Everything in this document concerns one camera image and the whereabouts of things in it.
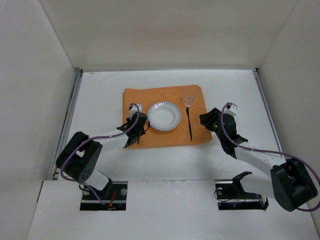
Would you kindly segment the orange cloth placemat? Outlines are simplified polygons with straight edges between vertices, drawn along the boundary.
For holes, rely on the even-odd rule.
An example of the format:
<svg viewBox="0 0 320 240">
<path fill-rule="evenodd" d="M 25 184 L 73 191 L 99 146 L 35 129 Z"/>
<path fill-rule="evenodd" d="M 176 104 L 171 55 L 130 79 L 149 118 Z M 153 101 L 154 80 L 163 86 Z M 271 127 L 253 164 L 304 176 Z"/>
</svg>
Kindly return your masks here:
<svg viewBox="0 0 320 240">
<path fill-rule="evenodd" d="M 142 106 L 150 127 L 132 149 L 198 145 L 210 142 L 212 133 L 200 123 L 207 113 L 200 86 L 185 85 L 149 89 L 126 88 L 123 97 L 123 121 L 129 117 L 129 105 Z"/>
</svg>

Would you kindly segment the white round plate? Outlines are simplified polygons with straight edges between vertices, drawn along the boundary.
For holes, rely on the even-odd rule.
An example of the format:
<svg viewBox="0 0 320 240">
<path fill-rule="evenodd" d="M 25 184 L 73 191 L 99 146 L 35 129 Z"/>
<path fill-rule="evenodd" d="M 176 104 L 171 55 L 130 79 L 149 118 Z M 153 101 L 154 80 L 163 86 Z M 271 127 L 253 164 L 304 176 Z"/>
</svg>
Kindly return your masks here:
<svg viewBox="0 0 320 240">
<path fill-rule="evenodd" d="M 147 111 L 150 125 L 158 131 L 171 131 L 181 121 L 180 109 L 168 101 L 161 101 L 153 104 Z"/>
</svg>

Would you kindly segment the black plastic knife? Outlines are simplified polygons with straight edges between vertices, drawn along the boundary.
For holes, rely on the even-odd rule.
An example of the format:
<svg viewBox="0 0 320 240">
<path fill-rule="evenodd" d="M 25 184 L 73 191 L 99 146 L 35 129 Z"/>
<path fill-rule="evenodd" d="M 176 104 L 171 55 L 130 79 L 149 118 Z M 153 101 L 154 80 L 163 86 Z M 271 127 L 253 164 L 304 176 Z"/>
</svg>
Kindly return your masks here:
<svg viewBox="0 0 320 240">
<path fill-rule="evenodd" d="M 188 129 L 189 129 L 190 140 L 193 141 L 193 134 L 192 134 L 191 121 L 190 121 L 190 109 L 189 109 L 189 106 L 186 107 L 185 111 L 186 111 L 186 115 L 187 115 L 187 119 L 188 119 Z"/>
</svg>

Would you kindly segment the clear plastic cup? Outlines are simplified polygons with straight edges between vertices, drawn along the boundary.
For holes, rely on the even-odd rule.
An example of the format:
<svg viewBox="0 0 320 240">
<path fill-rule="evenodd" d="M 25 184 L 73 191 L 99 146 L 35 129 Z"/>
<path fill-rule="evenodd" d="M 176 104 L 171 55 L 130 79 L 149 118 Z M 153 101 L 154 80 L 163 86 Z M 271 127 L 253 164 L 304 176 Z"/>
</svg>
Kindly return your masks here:
<svg viewBox="0 0 320 240">
<path fill-rule="evenodd" d="M 191 107 L 195 104 L 196 98 L 198 96 L 197 87 L 188 87 L 183 90 L 182 102 L 186 107 Z"/>
</svg>

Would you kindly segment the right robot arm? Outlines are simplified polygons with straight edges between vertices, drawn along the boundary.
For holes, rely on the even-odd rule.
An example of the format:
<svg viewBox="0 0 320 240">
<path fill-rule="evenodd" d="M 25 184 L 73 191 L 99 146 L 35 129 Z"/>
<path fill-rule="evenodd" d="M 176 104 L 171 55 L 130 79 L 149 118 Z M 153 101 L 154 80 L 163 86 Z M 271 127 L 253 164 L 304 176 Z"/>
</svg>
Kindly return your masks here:
<svg viewBox="0 0 320 240">
<path fill-rule="evenodd" d="M 301 206 L 318 196 L 310 173 L 316 171 L 304 160 L 289 153 L 257 149 L 237 133 L 235 116 L 238 107 L 228 102 L 222 110 L 214 108 L 199 116 L 200 124 L 214 132 L 223 151 L 236 160 L 260 170 L 266 177 L 254 177 L 245 171 L 232 179 L 238 195 L 254 193 L 273 198 L 286 211 L 301 211 Z"/>
</svg>

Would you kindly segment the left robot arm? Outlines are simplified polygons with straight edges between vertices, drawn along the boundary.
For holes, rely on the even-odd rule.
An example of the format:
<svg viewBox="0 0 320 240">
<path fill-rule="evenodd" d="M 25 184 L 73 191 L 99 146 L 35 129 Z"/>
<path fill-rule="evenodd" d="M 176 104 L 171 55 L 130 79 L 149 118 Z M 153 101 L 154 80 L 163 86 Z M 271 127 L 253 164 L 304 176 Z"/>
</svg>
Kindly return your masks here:
<svg viewBox="0 0 320 240">
<path fill-rule="evenodd" d="M 148 116 L 135 112 L 126 123 L 115 130 L 95 137 L 78 131 L 64 147 L 55 165 L 61 176 L 68 175 L 70 180 L 93 190 L 98 197 L 108 197 L 112 192 L 113 181 L 95 169 L 101 153 L 115 149 L 128 148 L 139 142 L 148 130 Z"/>
</svg>

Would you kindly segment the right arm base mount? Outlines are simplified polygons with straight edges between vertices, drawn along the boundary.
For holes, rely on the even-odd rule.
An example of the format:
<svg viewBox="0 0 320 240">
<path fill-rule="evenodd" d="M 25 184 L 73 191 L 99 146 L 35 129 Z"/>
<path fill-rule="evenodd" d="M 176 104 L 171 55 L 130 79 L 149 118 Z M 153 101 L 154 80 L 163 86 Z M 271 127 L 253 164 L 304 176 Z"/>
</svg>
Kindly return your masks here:
<svg viewBox="0 0 320 240">
<path fill-rule="evenodd" d="M 241 180 L 250 171 L 242 172 L 231 180 L 218 180 L 215 182 L 214 197 L 220 211 L 235 210 L 262 210 L 265 211 L 269 206 L 269 200 L 257 193 L 245 192 L 241 186 Z"/>
</svg>

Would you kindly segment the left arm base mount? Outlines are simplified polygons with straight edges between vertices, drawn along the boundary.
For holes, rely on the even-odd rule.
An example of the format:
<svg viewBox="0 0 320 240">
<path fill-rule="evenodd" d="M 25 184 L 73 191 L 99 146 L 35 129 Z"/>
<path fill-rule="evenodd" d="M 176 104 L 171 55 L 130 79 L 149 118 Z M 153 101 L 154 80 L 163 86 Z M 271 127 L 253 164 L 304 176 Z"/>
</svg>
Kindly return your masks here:
<svg viewBox="0 0 320 240">
<path fill-rule="evenodd" d="M 85 185 L 80 184 L 82 191 L 80 211 L 125 211 L 127 207 L 128 182 L 113 182 L 109 193 L 104 195 L 98 190 L 95 194 Z"/>
</svg>

